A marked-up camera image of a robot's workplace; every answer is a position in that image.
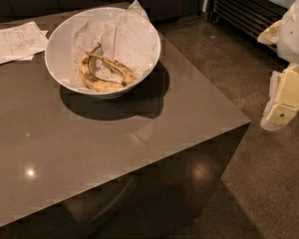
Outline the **white gripper with grille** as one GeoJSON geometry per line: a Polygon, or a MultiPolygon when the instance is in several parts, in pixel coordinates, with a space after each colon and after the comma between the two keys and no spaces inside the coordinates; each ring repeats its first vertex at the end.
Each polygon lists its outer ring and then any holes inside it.
{"type": "MultiPolygon", "coordinates": [[[[280,20],[261,32],[257,41],[267,46],[275,45],[280,58],[299,63],[299,0],[295,0],[280,20]]],[[[288,67],[281,74],[275,103],[299,111],[299,64],[288,67]]]]}

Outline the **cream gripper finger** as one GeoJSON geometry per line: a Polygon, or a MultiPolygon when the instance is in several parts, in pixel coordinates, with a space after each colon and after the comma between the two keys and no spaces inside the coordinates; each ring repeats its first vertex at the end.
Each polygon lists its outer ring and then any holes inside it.
{"type": "Polygon", "coordinates": [[[273,72],[270,79],[269,102],[263,112],[260,126],[268,131],[281,129],[288,125],[297,115],[298,111],[283,105],[277,105],[275,98],[277,96],[280,76],[282,73],[273,72]]]}

